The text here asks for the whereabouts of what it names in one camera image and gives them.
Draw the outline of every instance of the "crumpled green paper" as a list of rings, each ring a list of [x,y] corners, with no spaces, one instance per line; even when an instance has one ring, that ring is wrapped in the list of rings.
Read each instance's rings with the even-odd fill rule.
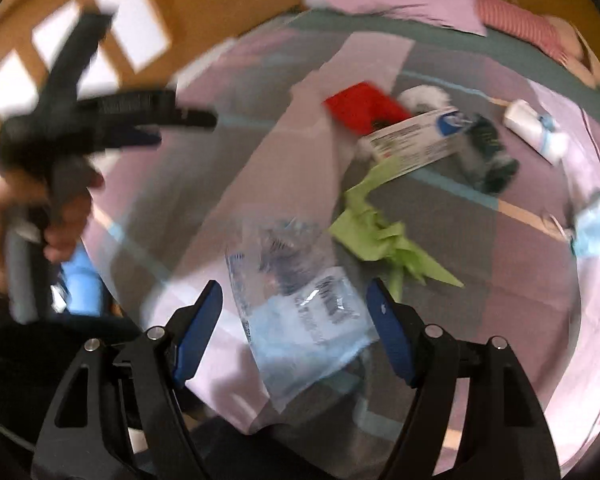
[[[376,187],[400,174],[400,160],[392,156],[373,167],[367,176],[344,193],[346,208],[329,228],[330,234],[360,260],[387,260],[391,265],[388,288],[395,301],[402,297],[407,270],[420,283],[425,276],[449,285],[464,286],[422,248],[404,235],[404,224],[389,224],[382,213],[366,201]]]

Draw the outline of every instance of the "plastic bag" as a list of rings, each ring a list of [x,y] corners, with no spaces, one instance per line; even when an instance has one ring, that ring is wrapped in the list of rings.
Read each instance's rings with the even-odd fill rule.
[[[378,339],[317,224],[245,222],[226,259],[251,352],[277,411]]]

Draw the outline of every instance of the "face mask ear loop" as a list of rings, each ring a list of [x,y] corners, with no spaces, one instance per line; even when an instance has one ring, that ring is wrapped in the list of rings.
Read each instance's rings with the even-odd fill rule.
[[[560,222],[558,222],[558,219],[551,213],[547,211],[542,213],[542,223],[549,231],[555,232],[557,230],[560,233],[560,236],[562,236],[562,238],[564,238],[567,242],[571,243],[573,241],[573,230],[563,228],[560,225]]]

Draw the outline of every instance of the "striped pink cloth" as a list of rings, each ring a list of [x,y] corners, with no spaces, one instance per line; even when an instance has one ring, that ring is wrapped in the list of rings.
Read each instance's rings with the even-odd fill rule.
[[[503,0],[476,0],[476,11],[487,27],[535,45],[562,65],[566,62],[558,33],[544,17]]]

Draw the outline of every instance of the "white box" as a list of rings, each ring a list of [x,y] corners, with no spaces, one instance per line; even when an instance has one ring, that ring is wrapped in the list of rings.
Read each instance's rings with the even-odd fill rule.
[[[454,153],[454,134],[468,124],[471,121],[462,112],[449,106],[378,130],[362,142],[370,144],[377,161],[400,156],[402,175]]]

